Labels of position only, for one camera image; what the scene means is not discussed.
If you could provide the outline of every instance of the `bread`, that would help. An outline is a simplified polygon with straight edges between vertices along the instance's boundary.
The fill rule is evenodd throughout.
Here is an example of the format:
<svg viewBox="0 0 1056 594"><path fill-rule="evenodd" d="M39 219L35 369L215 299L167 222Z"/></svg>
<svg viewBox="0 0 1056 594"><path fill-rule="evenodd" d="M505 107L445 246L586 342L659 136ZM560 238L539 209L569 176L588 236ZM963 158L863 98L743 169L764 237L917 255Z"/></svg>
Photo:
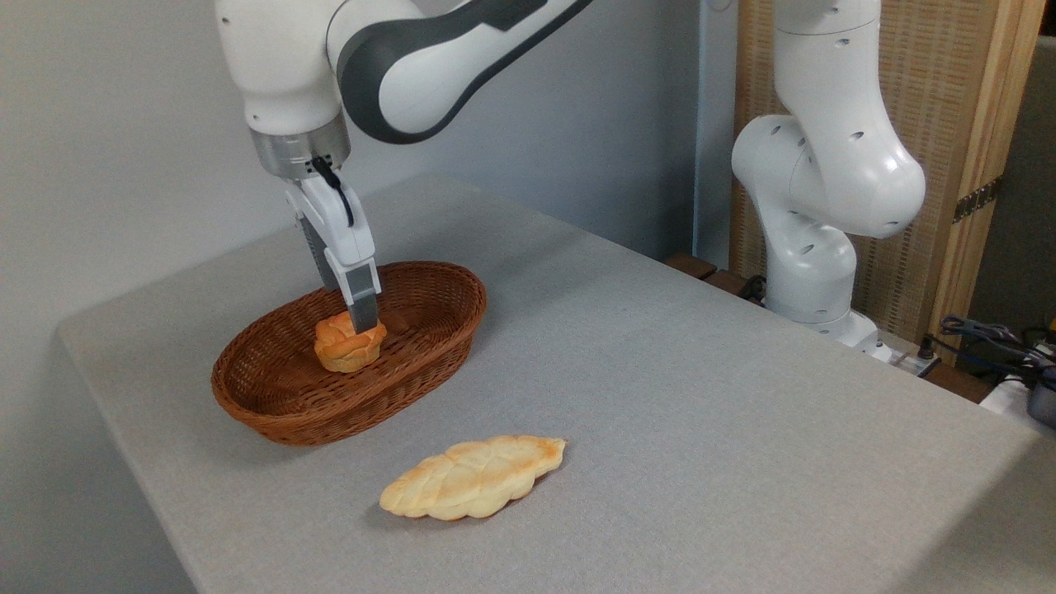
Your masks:
<svg viewBox="0 0 1056 594"><path fill-rule="evenodd" d="M328 317L316 324L316 356L328 371L352 373L376 361L381 340L389 331L378 326L356 334L348 312Z"/></svg>
<svg viewBox="0 0 1056 594"><path fill-rule="evenodd" d="M560 466L566 443L498 435L451 446L389 485L381 494L381 508L409 518L487 518L510 500L528 495L535 479Z"/></svg>

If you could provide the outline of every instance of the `black cable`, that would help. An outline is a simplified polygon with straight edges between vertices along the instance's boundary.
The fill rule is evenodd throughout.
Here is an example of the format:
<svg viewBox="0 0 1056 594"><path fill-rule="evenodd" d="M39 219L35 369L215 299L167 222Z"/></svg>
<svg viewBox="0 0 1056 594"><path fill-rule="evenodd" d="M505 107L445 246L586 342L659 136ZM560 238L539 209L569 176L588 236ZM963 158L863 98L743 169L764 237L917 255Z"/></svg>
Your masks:
<svg viewBox="0 0 1056 594"><path fill-rule="evenodd" d="M762 301L767 297L767 277L755 275L744 282L737 297Z"/></svg>
<svg viewBox="0 0 1056 594"><path fill-rule="evenodd" d="M1021 379L1024 379L1024 380L1030 380L1030 382L1034 382L1034 383L1040 382L1041 384L1043 384L1044 386L1049 387L1050 389L1056 389L1056 382L1053 382L1051 377L1046 376L1044 374L1043 369L1041 371L1038 371L1038 368L1035 367L1035 366L1019 365L1019 366L1013 367L1013 366L1010 366L1010 365L1003 365L1003 364L998 364L998 363L989 361L989 360L986 360L986 359L981 359L979 357L976 357L976 356L972 355L967 351L964 351L962 349L958 349L957 347L954 347L953 345L947 345L946 342L943 342L942 340L940 340L934 334L925 334L925 337L928 340L930 340L932 344L939 345L943 349L946 349L947 351L956 353L958 356L961 356L961 357L963 357L963 358L965 358L965 359L967 359L967 360L969 360L972 363L975 363L977 365L981 365L983 367L993 369L994 371L1003 373L1005 375L1014 375L1014 376L1017 376L1017 377L1019 377Z"/></svg>
<svg viewBox="0 0 1056 594"><path fill-rule="evenodd" d="M344 204L344 214L348 217L348 226L352 227L355 225L356 218L352 216L352 205L348 204L348 199L344 196L344 189L341 187L341 179L331 169L329 163L326 163L326 160L321 156L313 157L312 166L323 177L327 186L337 190L337 194L341 197L341 203Z"/></svg>

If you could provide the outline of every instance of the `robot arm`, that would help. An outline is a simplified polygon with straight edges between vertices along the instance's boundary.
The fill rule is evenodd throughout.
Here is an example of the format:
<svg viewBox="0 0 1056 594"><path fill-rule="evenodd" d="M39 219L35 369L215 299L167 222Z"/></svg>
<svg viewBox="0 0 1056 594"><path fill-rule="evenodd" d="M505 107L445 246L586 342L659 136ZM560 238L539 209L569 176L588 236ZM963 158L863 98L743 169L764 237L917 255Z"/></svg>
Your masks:
<svg viewBox="0 0 1056 594"><path fill-rule="evenodd" d="M876 329L850 311L857 262L845 231L902 231L925 189L881 96L880 4L775 1L774 82L792 115L756 118L733 152L767 240L767 307L867 351Z"/></svg>
<svg viewBox="0 0 1056 594"><path fill-rule="evenodd" d="M289 202L357 332L377 324L374 240L337 173L351 153L342 103L371 136L442 130L488 79L590 0L467 0L427 18L410 0L216 0L224 55L264 168Z"/></svg>

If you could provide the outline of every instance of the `table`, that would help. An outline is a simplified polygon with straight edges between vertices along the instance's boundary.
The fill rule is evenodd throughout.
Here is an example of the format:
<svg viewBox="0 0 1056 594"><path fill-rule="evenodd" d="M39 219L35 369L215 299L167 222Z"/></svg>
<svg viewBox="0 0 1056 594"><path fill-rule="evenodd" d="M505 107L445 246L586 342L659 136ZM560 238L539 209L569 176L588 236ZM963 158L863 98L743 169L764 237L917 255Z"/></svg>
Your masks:
<svg viewBox="0 0 1056 594"><path fill-rule="evenodd" d="M1052 441L471 186L364 205L380 262L468 266L489 309L458 373L359 435L272 444L210 392L239 331L318 286L296 229L61 324L201 592L1052 592ZM487 520L378 507L502 433L570 445Z"/></svg>

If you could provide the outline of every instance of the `wicker basket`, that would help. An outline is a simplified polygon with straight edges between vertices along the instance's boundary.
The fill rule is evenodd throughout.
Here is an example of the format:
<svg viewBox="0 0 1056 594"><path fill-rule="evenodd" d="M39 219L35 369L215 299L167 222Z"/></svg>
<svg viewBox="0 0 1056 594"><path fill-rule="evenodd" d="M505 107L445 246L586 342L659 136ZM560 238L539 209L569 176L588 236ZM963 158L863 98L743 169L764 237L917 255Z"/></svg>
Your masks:
<svg viewBox="0 0 1056 594"><path fill-rule="evenodd" d="M442 262L400 262L378 274L378 315L389 330L378 360L350 374L323 369L315 324L344 301L320 289L254 321L224 349L212 372L220 406L274 442L314 446L369 429L451 377L484 316L484 284Z"/></svg>

